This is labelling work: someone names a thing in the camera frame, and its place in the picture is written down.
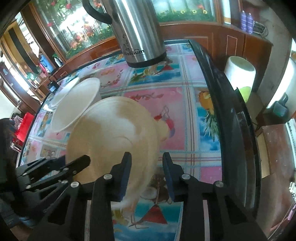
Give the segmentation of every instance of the pineapple print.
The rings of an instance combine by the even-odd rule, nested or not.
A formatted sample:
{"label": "pineapple print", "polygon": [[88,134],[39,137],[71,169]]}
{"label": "pineapple print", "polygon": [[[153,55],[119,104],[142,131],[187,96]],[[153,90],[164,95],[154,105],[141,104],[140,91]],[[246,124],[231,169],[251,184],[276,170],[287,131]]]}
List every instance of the pineapple print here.
{"label": "pineapple print", "polygon": [[208,91],[202,91],[199,93],[198,98],[201,106],[206,110],[206,128],[204,134],[210,136],[215,141],[215,139],[219,139],[219,131],[210,93]]}

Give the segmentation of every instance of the thermos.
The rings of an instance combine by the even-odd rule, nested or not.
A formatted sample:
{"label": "thermos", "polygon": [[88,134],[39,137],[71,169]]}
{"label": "thermos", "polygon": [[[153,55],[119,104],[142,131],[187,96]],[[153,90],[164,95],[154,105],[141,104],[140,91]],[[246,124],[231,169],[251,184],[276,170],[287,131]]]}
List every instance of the thermos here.
{"label": "thermos", "polygon": [[247,31],[247,15],[244,10],[241,12],[241,30]]}
{"label": "thermos", "polygon": [[163,61],[166,49],[151,0],[101,0],[105,13],[82,0],[87,13],[110,24],[127,64],[143,68]]}
{"label": "thermos", "polygon": [[253,33],[253,17],[252,15],[249,13],[247,16],[247,32],[252,34]]}

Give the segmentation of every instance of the patterned tablecloth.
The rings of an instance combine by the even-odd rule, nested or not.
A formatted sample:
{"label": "patterned tablecloth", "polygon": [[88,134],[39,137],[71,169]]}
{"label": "patterned tablecloth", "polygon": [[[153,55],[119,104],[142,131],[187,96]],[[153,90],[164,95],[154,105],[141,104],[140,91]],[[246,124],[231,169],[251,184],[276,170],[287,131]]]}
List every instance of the patterned tablecloth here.
{"label": "patterned tablecloth", "polygon": [[[156,203],[154,192],[145,192],[135,203],[113,211],[115,237],[118,240],[178,240],[181,224],[181,203],[173,203],[168,195],[161,164],[168,151],[174,163],[198,180],[213,183],[221,180],[221,152],[218,126],[204,75],[190,44],[167,45],[166,61],[148,68],[130,68],[122,54],[101,60],[60,81],[60,91],[73,78],[101,80],[102,98],[125,96],[150,111],[155,119],[163,119],[170,129],[170,138],[161,146],[158,169],[149,190],[159,188]],[[66,154],[70,133],[55,133],[51,119],[55,108],[46,99],[24,146],[21,165],[38,158]]]}

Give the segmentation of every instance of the spray can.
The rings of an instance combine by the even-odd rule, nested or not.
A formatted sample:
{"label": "spray can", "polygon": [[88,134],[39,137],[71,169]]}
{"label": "spray can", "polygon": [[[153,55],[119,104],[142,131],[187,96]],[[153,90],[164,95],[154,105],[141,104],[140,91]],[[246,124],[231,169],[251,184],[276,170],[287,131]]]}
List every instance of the spray can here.
{"label": "spray can", "polygon": [[244,10],[241,12],[241,30],[247,31],[247,15]]}
{"label": "spray can", "polygon": [[252,34],[253,33],[253,17],[252,15],[249,13],[247,16],[247,32]]}

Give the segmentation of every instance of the table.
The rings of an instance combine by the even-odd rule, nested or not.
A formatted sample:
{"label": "table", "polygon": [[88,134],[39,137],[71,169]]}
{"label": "table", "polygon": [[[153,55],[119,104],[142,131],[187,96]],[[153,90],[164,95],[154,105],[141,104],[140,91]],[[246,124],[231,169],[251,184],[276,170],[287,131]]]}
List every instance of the table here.
{"label": "table", "polygon": [[[81,80],[97,77],[101,80],[102,98],[131,98],[145,106],[155,119],[162,119],[168,124],[170,138],[160,147],[158,168],[150,187],[157,188],[156,179],[164,177],[161,157],[163,152],[168,151],[174,163],[181,165],[185,173],[202,182],[222,180],[223,164],[227,167],[223,170],[229,170],[224,173],[223,181],[229,185],[243,186],[240,189],[243,193],[241,200],[246,202],[245,182],[248,179],[245,174],[244,145],[240,139],[242,131],[239,122],[233,118],[237,107],[230,106],[230,100],[222,99],[219,90],[224,86],[225,90],[227,88],[224,94],[227,96],[230,91],[229,96],[233,99],[235,94],[232,87],[228,81],[220,86],[215,84],[217,80],[214,78],[223,78],[223,75],[214,68],[210,69],[212,63],[197,43],[184,40],[169,41],[166,44],[168,58],[157,65],[133,69],[127,65],[122,54],[113,53],[61,79],[58,91],[75,77]],[[50,103],[55,94],[48,95],[36,116],[24,145],[21,165],[38,158],[66,154],[70,133],[55,133],[50,125],[55,111]],[[233,133],[237,131],[241,135],[233,138]],[[119,240],[176,240],[180,233],[182,204],[171,201],[165,181],[160,182],[159,202],[155,202],[155,198],[142,195],[131,207],[114,210],[112,218],[115,237]]]}

